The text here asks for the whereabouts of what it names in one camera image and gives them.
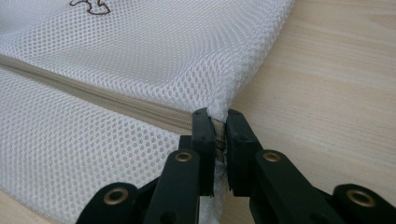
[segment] clamp jaw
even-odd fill
[[[342,185],[333,195],[315,189],[282,153],[264,150],[245,117],[230,110],[226,123],[227,173],[236,197],[249,197],[256,223],[396,223],[396,208],[373,191]],[[199,196],[213,196],[216,137],[200,109],[192,135],[182,135],[161,176],[141,189],[114,183],[100,189],[78,224],[198,223]]]

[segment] white mesh fabric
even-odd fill
[[[185,111],[208,107],[209,115],[223,121],[292,5],[292,0],[101,0],[106,7],[96,2],[2,0],[0,54],[145,101]]]
[[[179,135],[92,105],[0,67],[0,188],[44,216],[75,223],[94,193],[161,174]],[[222,169],[218,167],[217,179]],[[216,185],[224,190],[221,182]],[[201,223],[219,217],[203,199]]]

